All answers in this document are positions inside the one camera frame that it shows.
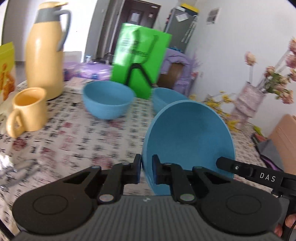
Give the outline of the person right hand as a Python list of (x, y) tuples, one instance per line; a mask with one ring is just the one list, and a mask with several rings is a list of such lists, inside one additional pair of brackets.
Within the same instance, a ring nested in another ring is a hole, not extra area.
[[(295, 221), (296, 221), (296, 215), (291, 214), (285, 219), (285, 226), (288, 228), (293, 228), (295, 230)], [(282, 236), (282, 226), (278, 224), (274, 230), (274, 233), (278, 236)]]

